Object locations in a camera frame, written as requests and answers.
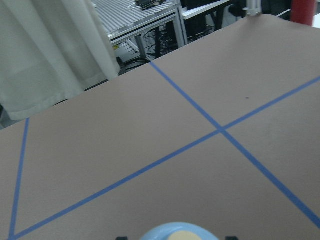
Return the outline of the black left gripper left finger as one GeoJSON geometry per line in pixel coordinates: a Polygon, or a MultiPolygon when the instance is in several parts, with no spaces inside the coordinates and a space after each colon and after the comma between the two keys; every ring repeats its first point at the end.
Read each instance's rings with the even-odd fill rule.
{"type": "Polygon", "coordinates": [[[119,236],[116,238],[116,240],[128,240],[127,236],[119,236]]]}

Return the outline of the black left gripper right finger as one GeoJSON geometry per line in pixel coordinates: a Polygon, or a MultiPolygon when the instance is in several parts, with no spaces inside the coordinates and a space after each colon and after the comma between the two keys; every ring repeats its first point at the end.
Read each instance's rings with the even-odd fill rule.
{"type": "Polygon", "coordinates": [[[239,240],[236,236],[226,236],[225,240],[239,240]]]}

